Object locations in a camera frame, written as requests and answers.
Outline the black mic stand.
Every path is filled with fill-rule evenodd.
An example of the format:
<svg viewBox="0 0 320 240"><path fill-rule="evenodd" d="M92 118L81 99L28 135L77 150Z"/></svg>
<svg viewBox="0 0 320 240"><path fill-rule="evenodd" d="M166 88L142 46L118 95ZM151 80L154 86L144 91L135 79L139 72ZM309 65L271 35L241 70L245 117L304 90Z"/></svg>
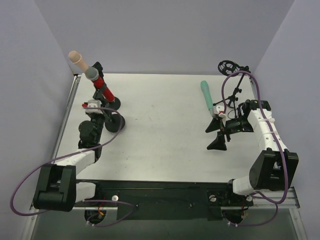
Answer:
<svg viewBox="0 0 320 240"><path fill-rule="evenodd" d="M110 109L109 102L105 99L105 97L102 95L102 92L95 88L95 93L93 94L94 100L99 100L101 102L101 108L108 108L103 109L103 115L105 117L105 128L111 132L116 133L118 129L121 130L124 128L126 121L123 116L118 115L115 112L112 112Z"/></svg>
<svg viewBox="0 0 320 240"><path fill-rule="evenodd" d="M94 68L96 68L98 70L99 75L104 80L103 67L100 64L100 62L97 61L92 67L94 67ZM120 106L121 106L121 101L117 97L115 97L114 102L109 102L109 107L114 109L114 110L118 110L120 108Z"/></svg>

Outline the teal microphone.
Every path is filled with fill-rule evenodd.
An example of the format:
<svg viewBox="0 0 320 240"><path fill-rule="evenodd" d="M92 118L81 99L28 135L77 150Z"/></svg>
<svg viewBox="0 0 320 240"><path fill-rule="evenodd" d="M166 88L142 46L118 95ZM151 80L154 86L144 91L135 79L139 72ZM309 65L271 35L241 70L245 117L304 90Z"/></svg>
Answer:
<svg viewBox="0 0 320 240"><path fill-rule="evenodd" d="M207 109L210 113L210 115L213 117L214 116L214 105L213 105L213 101L212 101L212 97L210 94L210 89L209 89L209 85L207 83L207 81L203 80L200 82L200 88L207 106Z"/></svg>

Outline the red glitter microphone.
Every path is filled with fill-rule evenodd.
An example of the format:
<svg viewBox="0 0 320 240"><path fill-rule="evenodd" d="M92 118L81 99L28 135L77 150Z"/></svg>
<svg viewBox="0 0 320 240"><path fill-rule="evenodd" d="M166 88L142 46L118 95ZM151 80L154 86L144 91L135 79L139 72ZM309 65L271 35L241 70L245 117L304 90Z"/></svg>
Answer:
<svg viewBox="0 0 320 240"><path fill-rule="evenodd" d="M99 75L99 71L94 67L88 67L84 72L86 78L90 80L94 87L102 92L102 95L108 102L114 102L115 96L107 87L104 79Z"/></svg>

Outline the tripod shock mount stand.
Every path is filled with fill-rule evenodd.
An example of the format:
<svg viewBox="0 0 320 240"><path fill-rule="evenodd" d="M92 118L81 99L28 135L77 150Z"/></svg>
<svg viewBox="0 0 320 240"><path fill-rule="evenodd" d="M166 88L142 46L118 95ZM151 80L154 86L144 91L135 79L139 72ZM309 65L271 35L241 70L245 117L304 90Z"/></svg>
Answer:
<svg viewBox="0 0 320 240"><path fill-rule="evenodd" d="M250 68L248 65L246 66L240 66L237 63L235 63L234 61L231 60L223 60L221 61L218 66L217 66L218 71L226 76L229 77L230 75L232 75L233 73L236 73L235 75L232 75L232 77L236 77L240 74L240 71L243 72L247 72L247 73L251 73ZM232 109L236 109L236 101L238 101L238 97L237 94L242 92L242 89L240 88L240 85L244 79L245 74L242 73L240 80L238 81L236 87L233 90L233 93L231 96L229 96L228 98L226 98L226 100L229 100L229 102L227 103L228 107L231 107Z"/></svg>

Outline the pink microphone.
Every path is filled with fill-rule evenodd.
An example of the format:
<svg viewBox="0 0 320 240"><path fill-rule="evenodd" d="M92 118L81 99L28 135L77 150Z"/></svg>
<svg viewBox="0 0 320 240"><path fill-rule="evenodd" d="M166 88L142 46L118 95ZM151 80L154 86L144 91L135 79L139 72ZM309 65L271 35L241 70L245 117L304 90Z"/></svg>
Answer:
<svg viewBox="0 0 320 240"><path fill-rule="evenodd" d="M79 67L83 72L85 72L89 67L82 55L75 50L69 52L68 58L74 65Z"/></svg>

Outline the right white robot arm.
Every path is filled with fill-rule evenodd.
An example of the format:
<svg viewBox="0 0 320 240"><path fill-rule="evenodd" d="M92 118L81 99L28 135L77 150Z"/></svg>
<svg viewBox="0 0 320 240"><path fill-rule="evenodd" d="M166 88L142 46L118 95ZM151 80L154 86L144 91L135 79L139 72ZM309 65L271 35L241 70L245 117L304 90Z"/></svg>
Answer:
<svg viewBox="0 0 320 240"><path fill-rule="evenodd" d="M250 195L259 190L284 191L292 183L299 157L288 150L276 130L271 107L265 100L246 100L238 108L235 118L224 120L217 106L206 133L217 132L208 150L226 151L226 142L232 134L254 133L260 154L251 166L248 176L232 180L232 190L237 195Z"/></svg>

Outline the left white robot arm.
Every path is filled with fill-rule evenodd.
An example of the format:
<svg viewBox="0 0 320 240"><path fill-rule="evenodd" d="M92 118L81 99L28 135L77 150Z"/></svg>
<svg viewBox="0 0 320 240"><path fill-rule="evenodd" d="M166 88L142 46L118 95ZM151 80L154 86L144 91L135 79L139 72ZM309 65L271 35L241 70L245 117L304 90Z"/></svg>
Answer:
<svg viewBox="0 0 320 240"><path fill-rule="evenodd" d="M90 120L80 123L79 154L68 156L56 163L40 168L33 197L33 206L38 210L69 212L75 203L91 199L96 195L96 185L91 182L77 183L77 175L94 164L101 156L102 149L86 149L100 145L105 126L105 117L99 113L89 114Z"/></svg>

